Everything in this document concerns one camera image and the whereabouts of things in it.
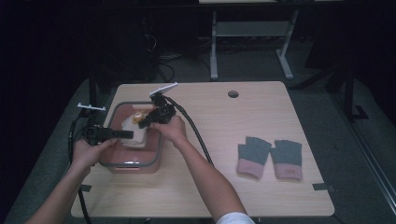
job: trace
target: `white sleeve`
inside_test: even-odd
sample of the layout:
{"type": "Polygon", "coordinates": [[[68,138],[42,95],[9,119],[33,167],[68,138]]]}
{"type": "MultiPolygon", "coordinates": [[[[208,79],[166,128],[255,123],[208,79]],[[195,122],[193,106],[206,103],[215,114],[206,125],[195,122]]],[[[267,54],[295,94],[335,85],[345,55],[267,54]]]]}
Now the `white sleeve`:
{"type": "Polygon", "coordinates": [[[222,216],[216,224],[255,224],[248,215],[240,212],[232,212],[222,216]]]}

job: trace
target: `forearm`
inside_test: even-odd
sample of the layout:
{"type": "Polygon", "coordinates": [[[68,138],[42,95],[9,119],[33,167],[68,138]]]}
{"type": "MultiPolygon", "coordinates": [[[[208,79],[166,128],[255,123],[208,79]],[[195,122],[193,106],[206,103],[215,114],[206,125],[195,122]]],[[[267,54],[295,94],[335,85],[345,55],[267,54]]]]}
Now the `forearm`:
{"type": "Polygon", "coordinates": [[[48,199],[27,223],[64,223],[84,177],[83,171],[73,166],[70,167],[48,199]]]}
{"type": "Polygon", "coordinates": [[[188,141],[176,145],[189,167],[204,203],[217,221],[230,212],[246,213],[231,183],[188,141]]]}

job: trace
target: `gray floor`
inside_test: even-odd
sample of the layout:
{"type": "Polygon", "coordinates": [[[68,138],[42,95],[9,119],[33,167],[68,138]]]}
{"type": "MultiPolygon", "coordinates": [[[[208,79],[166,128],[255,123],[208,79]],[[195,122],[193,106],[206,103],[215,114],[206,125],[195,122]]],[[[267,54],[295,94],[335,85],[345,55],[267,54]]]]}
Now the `gray floor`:
{"type": "MultiPolygon", "coordinates": [[[[286,86],[293,86],[312,77],[318,70],[304,68],[311,48],[309,42],[292,42],[287,58],[295,79],[287,80],[282,74],[275,49],[281,40],[261,42],[259,48],[249,48],[239,52],[218,55],[218,81],[266,81],[278,80],[286,86]]],[[[167,63],[175,69],[177,82],[210,81],[208,70],[209,54],[203,53],[198,59],[181,58],[167,63]]],[[[166,75],[170,70],[163,68],[166,75]]],[[[360,145],[354,138],[348,122],[340,112],[337,99],[339,94],[329,94],[324,86],[327,78],[316,82],[302,91],[290,91],[308,142],[317,160],[324,182],[333,188],[330,191],[335,207],[335,217],[262,217],[261,223],[396,223],[380,187],[376,183],[360,145]]],[[[154,82],[162,82],[157,77],[154,82]]],[[[396,183],[396,129],[388,121],[368,91],[359,81],[355,82],[354,100],[361,105],[369,119],[356,121],[356,127],[365,137],[390,182],[396,183]]],[[[67,167],[67,134],[69,125],[78,114],[77,103],[88,102],[88,85],[85,81],[70,100],[70,104],[39,160],[35,165],[21,194],[8,214],[6,223],[22,223],[33,214],[62,178],[67,167]]],[[[92,218],[93,223],[143,223],[139,218],[92,218]]],[[[83,218],[69,216],[67,223],[84,223],[83,218]]],[[[151,223],[201,223],[199,219],[154,218],[151,223]]]]}

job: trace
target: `human arm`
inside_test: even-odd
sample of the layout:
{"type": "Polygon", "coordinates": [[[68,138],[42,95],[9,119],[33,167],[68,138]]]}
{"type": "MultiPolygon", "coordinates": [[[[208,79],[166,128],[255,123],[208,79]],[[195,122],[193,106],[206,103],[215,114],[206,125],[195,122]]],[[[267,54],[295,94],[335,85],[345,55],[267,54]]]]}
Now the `human arm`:
{"type": "Polygon", "coordinates": [[[84,139],[78,140],[75,144],[73,162],[67,173],[26,223],[63,223],[82,181],[91,171],[91,166],[97,163],[102,152],[116,141],[117,139],[109,139],[92,147],[84,139]]]}
{"type": "Polygon", "coordinates": [[[150,127],[161,132],[180,151],[215,221],[231,212],[247,213],[231,183],[190,143],[181,117],[173,116],[168,124],[151,123],[150,127]]]}

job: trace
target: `transparent food container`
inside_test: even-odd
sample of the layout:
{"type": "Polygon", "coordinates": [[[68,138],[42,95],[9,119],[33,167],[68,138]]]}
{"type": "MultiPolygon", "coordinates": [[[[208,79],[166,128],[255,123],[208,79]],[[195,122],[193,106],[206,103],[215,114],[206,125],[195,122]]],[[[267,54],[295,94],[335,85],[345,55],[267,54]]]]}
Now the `transparent food container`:
{"type": "MultiPolygon", "coordinates": [[[[152,102],[124,102],[114,109],[108,128],[122,130],[122,123],[133,114],[148,114],[155,109],[152,102]]],[[[107,148],[99,163],[117,174],[153,174],[160,168],[162,151],[161,134],[153,129],[146,129],[146,144],[143,147],[126,147],[120,140],[113,147],[107,148]]]]}

